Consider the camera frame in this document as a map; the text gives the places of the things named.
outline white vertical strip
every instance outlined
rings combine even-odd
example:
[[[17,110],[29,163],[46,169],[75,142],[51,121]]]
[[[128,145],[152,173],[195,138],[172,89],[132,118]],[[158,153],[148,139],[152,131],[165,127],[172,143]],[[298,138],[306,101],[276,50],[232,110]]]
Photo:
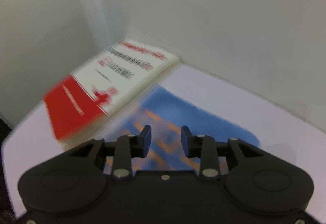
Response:
[[[106,21],[101,0],[80,0],[80,2],[97,49],[101,51],[112,45],[114,38]]]

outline red and white book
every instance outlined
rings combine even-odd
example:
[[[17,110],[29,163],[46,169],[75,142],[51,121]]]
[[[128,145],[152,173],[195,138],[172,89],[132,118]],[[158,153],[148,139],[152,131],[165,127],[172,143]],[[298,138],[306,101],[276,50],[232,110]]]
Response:
[[[129,39],[99,53],[44,96],[55,138],[64,149],[88,140],[178,61]]]

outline red illustration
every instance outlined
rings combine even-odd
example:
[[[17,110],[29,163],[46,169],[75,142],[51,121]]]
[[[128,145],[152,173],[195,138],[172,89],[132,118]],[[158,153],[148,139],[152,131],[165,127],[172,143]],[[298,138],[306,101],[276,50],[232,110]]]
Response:
[[[100,104],[111,104],[112,96],[117,95],[119,91],[115,87],[109,87],[106,91],[98,91],[93,86],[92,93],[97,97],[95,99],[96,105],[100,106]]]

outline white table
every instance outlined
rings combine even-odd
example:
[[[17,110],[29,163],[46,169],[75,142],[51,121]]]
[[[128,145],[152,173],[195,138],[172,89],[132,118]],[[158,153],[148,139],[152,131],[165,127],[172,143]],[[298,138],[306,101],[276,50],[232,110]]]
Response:
[[[187,66],[178,68],[161,85],[195,106],[246,128],[257,136],[262,149],[307,171],[315,185],[307,212],[326,222],[326,135],[323,132],[232,84]],[[104,131],[110,129],[112,125],[104,127]],[[17,217],[25,212],[17,191],[19,177],[60,153],[62,149],[53,138],[42,102],[2,146],[8,193]]]

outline blue booklet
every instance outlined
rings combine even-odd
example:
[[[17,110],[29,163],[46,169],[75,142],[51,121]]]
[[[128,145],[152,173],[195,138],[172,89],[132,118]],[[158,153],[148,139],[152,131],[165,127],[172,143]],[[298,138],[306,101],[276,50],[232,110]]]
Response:
[[[181,126],[188,126],[193,135],[204,134],[216,141],[227,142],[237,137],[260,146],[250,131],[200,109],[178,98],[161,86],[155,87],[140,102],[136,113],[126,118],[120,128],[105,136],[105,141],[115,141],[119,136],[139,134],[145,125],[152,127],[152,143],[146,158],[132,159],[137,170],[199,170],[199,159],[186,158],[180,138]],[[113,159],[107,158],[104,173],[110,174]],[[221,173],[227,173],[224,158],[220,159]]]

